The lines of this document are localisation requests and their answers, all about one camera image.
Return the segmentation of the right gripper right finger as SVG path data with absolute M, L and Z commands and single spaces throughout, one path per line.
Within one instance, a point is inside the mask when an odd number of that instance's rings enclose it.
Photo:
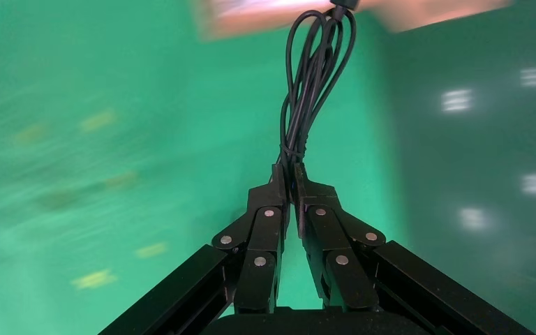
M 335 188 L 311 181 L 303 163 L 294 166 L 294 182 L 299 237 L 324 308 L 375 309 L 378 294 L 362 263 L 386 236 L 346 212 Z

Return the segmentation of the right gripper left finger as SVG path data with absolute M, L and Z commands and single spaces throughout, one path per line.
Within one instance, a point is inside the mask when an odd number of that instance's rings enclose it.
M 269 182 L 249 190 L 245 213 L 211 241 L 228 255 L 225 285 L 236 314 L 274 312 L 289 222 L 283 167 L 274 164 Z

